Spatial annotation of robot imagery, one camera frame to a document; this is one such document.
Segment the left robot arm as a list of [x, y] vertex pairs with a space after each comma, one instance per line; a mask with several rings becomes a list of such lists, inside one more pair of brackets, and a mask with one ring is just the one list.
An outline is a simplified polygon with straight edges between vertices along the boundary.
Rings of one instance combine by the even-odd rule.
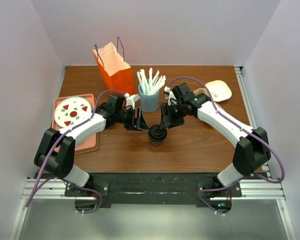
[[140, 107], [136, 102], [138, 94], [120, 96], [111, 94], [107, 102], [102, 103], [73, 126], [55, 130], [47, 129], [42, 137], [34, 164], [41, 171], [76, 185], [76, 191], [82, 196], [89, 196], [94, 190], [92, 177], [74, 164], [75, 148], [90, 136], [100, 133], [115, 123], [123, 124], [126, 130], [148, 131]]

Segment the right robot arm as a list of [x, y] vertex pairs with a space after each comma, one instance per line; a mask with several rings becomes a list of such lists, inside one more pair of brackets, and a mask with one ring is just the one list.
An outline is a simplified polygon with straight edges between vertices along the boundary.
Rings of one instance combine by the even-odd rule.
[[160, 129], [173, 128], [184, 123], [186, 116], [193, 116], [221, 133], [235, 148], [232, 162], [217, 175], [213, 192], [225, 196], [234, 182], [247, 177], [271, 158], [267, 148], [267, 132], [238, 121], [204, 93], [195, 94], [186, 83], [174, 88], [165, 87], [168, 102], [161, 106]]

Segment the single black cup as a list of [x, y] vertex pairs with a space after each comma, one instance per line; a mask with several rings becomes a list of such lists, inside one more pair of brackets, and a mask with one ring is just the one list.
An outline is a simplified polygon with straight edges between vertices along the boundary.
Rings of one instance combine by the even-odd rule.
[[164, 140], [165, 138], [150, 138], [150, 142], [156, 147], [161, 146]]

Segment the black cup lid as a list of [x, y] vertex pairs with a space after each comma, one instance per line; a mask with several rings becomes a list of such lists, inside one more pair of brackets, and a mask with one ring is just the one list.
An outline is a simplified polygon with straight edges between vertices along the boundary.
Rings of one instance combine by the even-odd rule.
[[148, 131], [148, 136], [149, 138], [154, 138], [154, 139], [163, 139], [167, 137], [168, 133], [166, 129], [159, 129], [159, 124], [154, 124], [150, 127]]

